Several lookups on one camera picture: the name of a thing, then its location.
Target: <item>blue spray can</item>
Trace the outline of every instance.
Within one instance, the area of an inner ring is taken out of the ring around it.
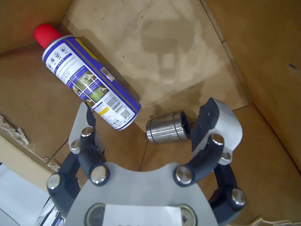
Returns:
[[[38,26],[34,37],[45,49],[47,68],[113,128],[123,130],[134,121],[140,103],[79,39],[61,36],[49,24]]]

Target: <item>qr code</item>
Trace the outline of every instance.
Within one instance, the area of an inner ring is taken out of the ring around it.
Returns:
[[[122,113],[121,113],[121,116],[124,118],[124,119],[126,119],[126,118],[128,118],[129,116],[130,116],[130,112],[127,110],[127,109],[125,109]]]

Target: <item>barcode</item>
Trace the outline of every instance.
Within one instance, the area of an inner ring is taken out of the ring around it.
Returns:
[[[104,102],[116,113],[120,112],[124,108],[124,104],[114,94],[109,95]]]
[[[130,112],[127,110],[127,109],[125,109],[120,115],[124,118],[124,119],[126,119],[126,118],[128,118],[129,116],[130,116]]]

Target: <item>white label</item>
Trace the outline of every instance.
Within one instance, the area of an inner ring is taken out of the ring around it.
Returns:
[[[107,204],[103,226],[182,226],[181,209],[171,206]]]
[[[115,80],[115,77],[107,70],[106,67],[102,67],[100,70],[111,82]]]
[[[92,104],[92,109],[115,129],[122,128],[135,116],[135,113],[67,44],[60,44],[50,53],[46,66],[82,100]]]

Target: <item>metal bolt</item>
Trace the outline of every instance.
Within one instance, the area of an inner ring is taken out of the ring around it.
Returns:
[[[106,179],[107,168],[103,165],[99,165],[93,169],[90,178],[94,184],[99,184]]]
[[[220,134],[217,134],[217,133],[213,133],[211,135],[211,140],[219,146],[223,146],[225,143],[224,137],[222,137]]]
[[[186,204],[179,204],[177,207],[181,208],[182,225],[183,226],[196,226],[197,218],[191,207]]]
[[[74,140],[71,143],[71,150],[76,151],[80,149],[80,139]]]
[[[246,203],[246,195],[241,189],[234,188],[231,193],[231,198],[236,205],[243,206]]]
[[[192,181],[191,172],[185,166],[177,167],[175,171],[175,177],[181,184],[190,184]]]
[[[222,159],[225,160],[225,161],[230,161],[231,159],[231,154],[230,153],[227,153],[227,152],[224,152],[222,154]]]
[[[60,183],[60,176],[58,173],[52,174],[47,180],[47,187],[48,189],[54,190],[58,187]]]
[[[92,127],[85,127],[82,130],[82,137],[88,137],[93,133],[93,128]]]

